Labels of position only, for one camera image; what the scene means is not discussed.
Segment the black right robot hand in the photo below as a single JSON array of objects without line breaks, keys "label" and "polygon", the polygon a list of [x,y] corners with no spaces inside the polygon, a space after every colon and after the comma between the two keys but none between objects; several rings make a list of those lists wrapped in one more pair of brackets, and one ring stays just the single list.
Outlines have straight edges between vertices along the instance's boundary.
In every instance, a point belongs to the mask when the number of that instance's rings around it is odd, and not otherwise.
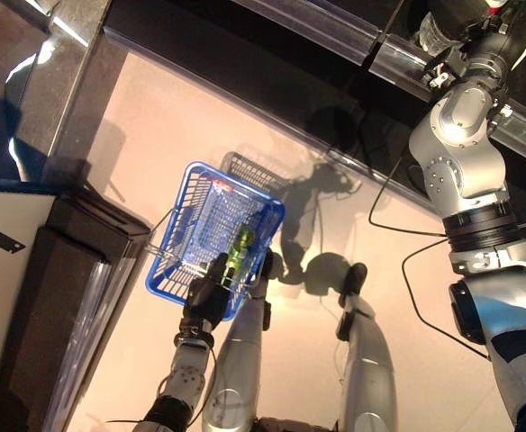
[{"label": "black right robot hand", "polygon": [[526,57],[526,1],[430,1],[440,30],[472,52],[491,52],[515,69]]}]

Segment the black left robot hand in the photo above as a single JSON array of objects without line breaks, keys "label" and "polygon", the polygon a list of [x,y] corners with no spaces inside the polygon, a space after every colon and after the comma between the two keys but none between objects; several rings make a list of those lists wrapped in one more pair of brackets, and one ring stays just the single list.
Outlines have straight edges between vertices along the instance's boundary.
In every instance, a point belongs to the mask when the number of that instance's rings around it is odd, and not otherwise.
[{"label": "black left robot hand", "polygon": [[235,274],[235,269],[227,266],[228,259],[227,253],[220,253],[206,274],[189,284],[179,325],[185,336],[198,337],[211,333],[222,321],[231,298]]}]

